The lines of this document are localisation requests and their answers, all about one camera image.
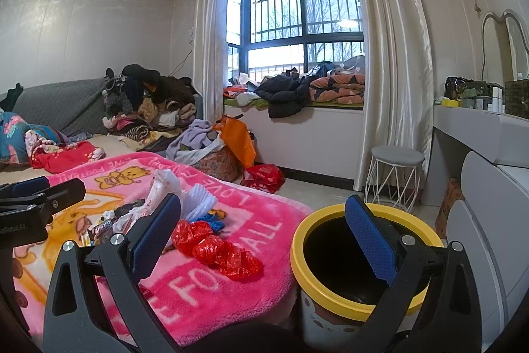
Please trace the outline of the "red plastic bag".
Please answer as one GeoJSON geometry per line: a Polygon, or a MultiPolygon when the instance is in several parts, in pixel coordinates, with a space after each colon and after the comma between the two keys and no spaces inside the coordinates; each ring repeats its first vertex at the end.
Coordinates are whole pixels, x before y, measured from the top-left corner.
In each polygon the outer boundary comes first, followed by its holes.
{"type": "Polygon", "coordinates": [[[233,281],[253,281],[264,273],[263,263],[248,250],[215,234],[203,220],[179,220],[170,236],[171,243],[186,257],[233,281]]]}

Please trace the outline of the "white printed plastic bag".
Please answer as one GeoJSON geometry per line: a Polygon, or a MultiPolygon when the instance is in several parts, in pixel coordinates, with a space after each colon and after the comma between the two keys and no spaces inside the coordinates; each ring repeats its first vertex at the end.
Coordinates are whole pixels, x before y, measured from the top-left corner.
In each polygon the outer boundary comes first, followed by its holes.
{"type": "Polygon", "coordinates": [[[157,170],[146,198],[132,201],[114,210],[116,220],[112,224],[112,232],[126,234],[138,219],[151,216],[166,195],[173,194],[181,198],[182,193],[181,183],[172,171],[157,170]]]}

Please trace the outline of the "blue wrapper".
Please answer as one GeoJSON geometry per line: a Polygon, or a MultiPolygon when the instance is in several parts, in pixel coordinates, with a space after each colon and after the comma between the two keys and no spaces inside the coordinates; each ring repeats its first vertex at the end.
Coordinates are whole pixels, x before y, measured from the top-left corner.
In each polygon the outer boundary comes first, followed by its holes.
{"type": "Polygon", "coordinates": [[[196,221],[206,222],[214,234],[219,234],[225,228],[223,217],[220,217],[218,212],[208,212],[204,216],[196,219],[196,221]]]}

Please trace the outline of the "small snack wrapper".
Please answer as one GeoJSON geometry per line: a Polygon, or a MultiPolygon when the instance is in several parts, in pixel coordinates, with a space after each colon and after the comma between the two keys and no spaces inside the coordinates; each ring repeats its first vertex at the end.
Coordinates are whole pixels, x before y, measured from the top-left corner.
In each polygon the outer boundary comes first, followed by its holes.
{"type": "Polygon", "coordinates": [[[88,226],[81,235],[81,245],[93,246],[107,242],[114,234],[113,225],[116,221],[117,216],[113,210],[105,211],[97,222],[88,226]]]}

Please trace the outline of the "yellow rimmed trash bin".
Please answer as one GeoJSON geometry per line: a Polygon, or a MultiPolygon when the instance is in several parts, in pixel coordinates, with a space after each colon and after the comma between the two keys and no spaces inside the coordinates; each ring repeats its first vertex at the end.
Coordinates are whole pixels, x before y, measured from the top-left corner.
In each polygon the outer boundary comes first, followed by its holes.
{"type": "MultiPolygon", "coordinates": [[[[349,352],[348,345],[387,291],[345,220],[345,203],[306,217],[291,244],[291,269],[300,286],[301,333],[314,352],[349,352]]],[[[365,203],[399,235],[442,247],[425,222],[401,210],[365,203]]]]}

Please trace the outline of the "red floral cloth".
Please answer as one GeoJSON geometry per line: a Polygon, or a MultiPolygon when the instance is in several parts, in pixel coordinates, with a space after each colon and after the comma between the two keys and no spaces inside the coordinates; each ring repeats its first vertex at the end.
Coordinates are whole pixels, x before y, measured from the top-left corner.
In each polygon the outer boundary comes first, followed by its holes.
{"type": "Polygon", "coordinates": [[[44,169],[50,174],[60,174],[105,157],[103,148],[83,141],[65,146],[41,145],[34,149],[29,161],[33,168],[44,169]]]}

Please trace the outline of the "blue floral pillow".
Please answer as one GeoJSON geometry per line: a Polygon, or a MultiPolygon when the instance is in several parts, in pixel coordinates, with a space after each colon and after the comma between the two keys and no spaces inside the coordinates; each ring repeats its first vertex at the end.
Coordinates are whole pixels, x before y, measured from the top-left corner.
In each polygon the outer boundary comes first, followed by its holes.
{"type": "Polygon", "coordinates": [[[38,124],[28,124],[21,116],[13,112],[1,112],[1,163],[4,165],[29,165],[26,150],[25,133],[34,130],[47,140],[59,144],[71,141],[64,133],[38,124]]]}

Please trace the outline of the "grey headboard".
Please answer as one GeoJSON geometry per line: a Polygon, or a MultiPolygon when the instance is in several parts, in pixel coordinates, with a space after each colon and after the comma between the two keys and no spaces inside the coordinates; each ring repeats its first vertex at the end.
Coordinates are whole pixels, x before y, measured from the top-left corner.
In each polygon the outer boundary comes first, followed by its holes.
{"type": "Polygon", "coordinates": [[[50,126],[66,136],[105,134],[104,80],[61,81],[15,87],[1,94],[1,120],[18,115],[28,124],[50,126]]]}

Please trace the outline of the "cardboard box under desk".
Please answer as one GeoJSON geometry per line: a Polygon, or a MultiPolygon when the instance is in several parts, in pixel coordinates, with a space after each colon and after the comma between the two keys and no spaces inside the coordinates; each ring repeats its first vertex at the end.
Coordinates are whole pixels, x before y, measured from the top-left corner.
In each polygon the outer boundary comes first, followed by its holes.
{"type": "Polygon", "coordinates": [[[441,239],[447,238],[447,220],[452,206],[456,201],[463,199],[460,181],[456,178],[450,178],[435,220],[435,230],[441,239]]]}

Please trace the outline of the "pink football blanket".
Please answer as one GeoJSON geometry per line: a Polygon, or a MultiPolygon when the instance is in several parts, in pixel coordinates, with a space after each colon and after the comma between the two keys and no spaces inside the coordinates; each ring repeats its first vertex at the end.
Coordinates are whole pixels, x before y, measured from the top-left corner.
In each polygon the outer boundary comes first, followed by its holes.
{"type": "Polygon", "coordinates": [[[146,198],[154,175],[164,169],[175,174],[184,191],[200,185],[214,195],[215,210],[225,216],[222,238],[246,249],[263,264],[259,278],[233,281],[176,249],[163,253],[151,276],[140,282],[140,290],[170,335],[185,346],[244,320],[286,321],[297,294],[290,264],[291,241],[310,207],[281,195],[223,182],[153,153],[137,152],[49,178],[56,185],[78,177],[85,184],[86,195],[54,216],[46,241],[14,249],[14,286],[22,293],[22,312],[31,335],[43,333],[48,286],[62,244],[80,242],[105,211],[146,198]]]}

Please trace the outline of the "clothes pile on bed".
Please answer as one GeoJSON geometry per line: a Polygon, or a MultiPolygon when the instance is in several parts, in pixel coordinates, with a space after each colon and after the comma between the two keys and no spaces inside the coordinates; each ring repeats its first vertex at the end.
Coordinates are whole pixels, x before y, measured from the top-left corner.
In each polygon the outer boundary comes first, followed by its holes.
{"type": "Polygon", "coordinates": [[[134,150],[170,143],[199,118],[198,93],[188,77],[166,76],[138,64],[108,68],[101,91],[102,123],[134,150]]]}

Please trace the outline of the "white vanity desk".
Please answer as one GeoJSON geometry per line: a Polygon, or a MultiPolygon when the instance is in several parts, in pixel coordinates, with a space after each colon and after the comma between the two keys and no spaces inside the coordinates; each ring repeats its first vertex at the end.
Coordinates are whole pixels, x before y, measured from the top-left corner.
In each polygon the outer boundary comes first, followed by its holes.
{"type": "Polygon", "coordinates": [[[449,207],[446,237],[465,246],[489,346],[528,290],[528,121],[436,106],[422,203],[441,204],[452,178],[462,195],[449,207]]]}

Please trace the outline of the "lavender garment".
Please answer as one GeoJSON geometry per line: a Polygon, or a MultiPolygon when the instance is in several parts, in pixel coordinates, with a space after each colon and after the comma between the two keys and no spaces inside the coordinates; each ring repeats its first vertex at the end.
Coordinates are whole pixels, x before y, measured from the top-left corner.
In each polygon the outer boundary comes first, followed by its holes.
{"type": "Polygon", "coordinates": [[[213,143],[209,134],[213,132],[213,125],[208,120],[194,119],[166,149],[165,158],[178,164],[192,166],[208,152],[207,148],[213,143]]]}

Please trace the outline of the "floral laundry basket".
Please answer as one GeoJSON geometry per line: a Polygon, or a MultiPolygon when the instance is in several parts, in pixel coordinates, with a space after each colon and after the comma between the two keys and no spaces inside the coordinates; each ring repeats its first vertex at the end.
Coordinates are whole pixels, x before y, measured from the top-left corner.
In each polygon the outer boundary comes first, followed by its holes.
{"type": "Polygon", "coordinates": [[[209,153],[195,163],[193,168],[226,182],[234,182],[240,177],[238,160],[226,146],[209,153]]]}

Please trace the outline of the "right cream curtain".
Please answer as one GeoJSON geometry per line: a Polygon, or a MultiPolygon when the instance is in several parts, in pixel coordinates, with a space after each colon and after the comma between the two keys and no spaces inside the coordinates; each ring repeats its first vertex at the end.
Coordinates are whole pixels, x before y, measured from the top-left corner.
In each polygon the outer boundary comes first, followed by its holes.
{"type": "Polygon", "coordinates": [[[366,84],[354,188],[364,188],[371,149],[403,146],[428,158],[434,71],[422,0],[360,0],[366,84]]]}

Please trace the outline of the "cream curtain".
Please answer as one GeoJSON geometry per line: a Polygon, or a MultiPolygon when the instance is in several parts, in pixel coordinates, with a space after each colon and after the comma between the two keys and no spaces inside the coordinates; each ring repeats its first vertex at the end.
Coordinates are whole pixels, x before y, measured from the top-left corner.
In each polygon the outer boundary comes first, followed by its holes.
{"type": "Polygon", "coordinates": [[[193,81],[203,99],[203,118],[223,116],[227,72],[227,0],[195,0],[193,81]]]}
{"type": "Polygon", "coordinates": [[[371,149],[403,146],[428,158],[434,71],[422,0],[360,0],[366,84],[354,188],[364,188],[371,149]]]}

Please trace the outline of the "red shopping bag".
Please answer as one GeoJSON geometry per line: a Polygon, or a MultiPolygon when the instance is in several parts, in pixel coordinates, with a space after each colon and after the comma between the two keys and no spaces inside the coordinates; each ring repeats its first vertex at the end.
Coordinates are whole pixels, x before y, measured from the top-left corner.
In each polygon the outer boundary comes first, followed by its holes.
{"type": "Polygon", "coordinates": [[[245,170],[242,186],[275,194],[285,183],[282,171],[273,164],[258,164],[245,170]]]}

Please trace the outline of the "orange bag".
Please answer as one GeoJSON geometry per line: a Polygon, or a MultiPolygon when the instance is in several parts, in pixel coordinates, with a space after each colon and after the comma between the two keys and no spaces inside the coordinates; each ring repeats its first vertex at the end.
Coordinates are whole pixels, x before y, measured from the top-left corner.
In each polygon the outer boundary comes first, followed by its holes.
{"type": "Polygon", "coordinates": [[[244,168],[255,164],[257,152],[247,125],[240,120],[240,116],[224,115],[215,123],[213,129],[220,134],[220,138],[244,168]]]}

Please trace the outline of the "dark cosmetic bag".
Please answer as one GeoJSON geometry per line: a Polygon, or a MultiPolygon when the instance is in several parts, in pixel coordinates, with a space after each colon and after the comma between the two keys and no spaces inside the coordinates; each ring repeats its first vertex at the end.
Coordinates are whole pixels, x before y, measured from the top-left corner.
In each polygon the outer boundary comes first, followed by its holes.
{"type": "Polygon", "coordinates": [[[444,96],[450,100],[487,97],[488,85],[485,81],[474,81],[463,77],[447,77],[444,96]]]}

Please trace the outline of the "orange patterned quilt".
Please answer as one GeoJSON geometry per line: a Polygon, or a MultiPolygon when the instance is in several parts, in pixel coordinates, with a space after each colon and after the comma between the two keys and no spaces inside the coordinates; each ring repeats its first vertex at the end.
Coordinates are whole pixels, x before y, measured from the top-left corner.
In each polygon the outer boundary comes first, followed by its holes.
{"type": "Polygon", "coordinates": [[[364,103],[365,76],[361,73],[337,73],[312,81],[310,100],[317,103],[337,103],[362,106],[364,103]]]}

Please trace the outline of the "left cream curtain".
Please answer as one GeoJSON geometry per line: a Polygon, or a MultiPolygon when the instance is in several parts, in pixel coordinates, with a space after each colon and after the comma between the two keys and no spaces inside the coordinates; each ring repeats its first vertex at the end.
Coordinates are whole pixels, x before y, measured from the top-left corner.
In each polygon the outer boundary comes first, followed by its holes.
{"type": "Polygon", "coordinates": [[[227,72],[227,0],[195,0],[193,81],[203,99],[203,118],[223,116],[227,72]]]}

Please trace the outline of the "black jacket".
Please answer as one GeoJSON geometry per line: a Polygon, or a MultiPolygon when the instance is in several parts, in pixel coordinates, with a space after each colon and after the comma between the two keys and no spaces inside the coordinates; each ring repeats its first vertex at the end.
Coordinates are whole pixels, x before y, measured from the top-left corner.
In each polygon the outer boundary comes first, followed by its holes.
{"type": "Polygon", "coordinates": [[[293,78],[280,74],[263,80],[255,94],[268,103],[271,119],[286,118],[299,113],[310,102],[309,86],[315,76],[293,78]]]}

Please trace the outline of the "vanity mirror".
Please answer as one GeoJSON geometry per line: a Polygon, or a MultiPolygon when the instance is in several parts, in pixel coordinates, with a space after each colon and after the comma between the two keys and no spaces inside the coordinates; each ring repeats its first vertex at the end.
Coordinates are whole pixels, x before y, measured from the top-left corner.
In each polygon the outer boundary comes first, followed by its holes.
{"type": "Polygon", "coordinates": [[[510,9],[487,12],[481,23],[482,81],[504,86],[528,78],[528,31],[510,9]]]}

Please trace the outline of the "barred window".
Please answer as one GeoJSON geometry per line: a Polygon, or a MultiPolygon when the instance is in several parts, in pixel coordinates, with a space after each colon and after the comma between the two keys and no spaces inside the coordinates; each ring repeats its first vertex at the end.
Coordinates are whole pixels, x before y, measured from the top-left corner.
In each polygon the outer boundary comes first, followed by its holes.
{"type": "Polygon", "coordinates": [[[228,0],[226,31],[231,80],[305,74],[322,62],[365,67],[360,0],[228,0]]]}

